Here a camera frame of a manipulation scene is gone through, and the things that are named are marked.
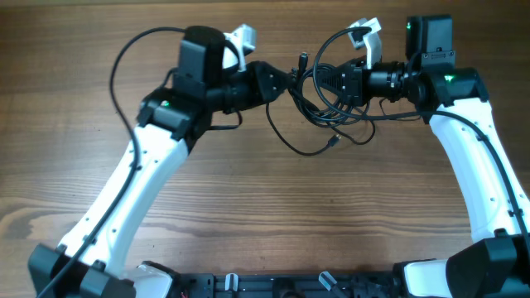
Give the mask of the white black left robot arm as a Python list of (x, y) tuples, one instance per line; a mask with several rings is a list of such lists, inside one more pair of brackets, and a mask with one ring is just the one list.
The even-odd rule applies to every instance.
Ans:
[(181, 297), (177, 272), (155, 262), (124, 267), (134, 236), (164, 184), (213, 129), (215, 113), (240, 114), (271, 103), (289, 74), (247, 62), (256, 31), (208, 26), (182, 30), (178, 64), (140, 104), (122, 159), (83, 218), (55, 248), (39, 245), (28, 261), (39, 297)]

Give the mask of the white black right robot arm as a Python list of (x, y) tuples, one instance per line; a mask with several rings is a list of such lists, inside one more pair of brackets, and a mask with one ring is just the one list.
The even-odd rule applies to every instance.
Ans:
[(478, 72), (455, 65), (448, 15), (409, 17), (406, 61), (385, 63), (377, 19), (344, 30), (366, 55), (317, 75), (318, 92), (343, 104), (407, 99), (448, 156), (465, 199), (472, 243), (447, 259), (395, 265), (401, 297), (526, 297), (529, 294), (529, 199), (494, 126)]

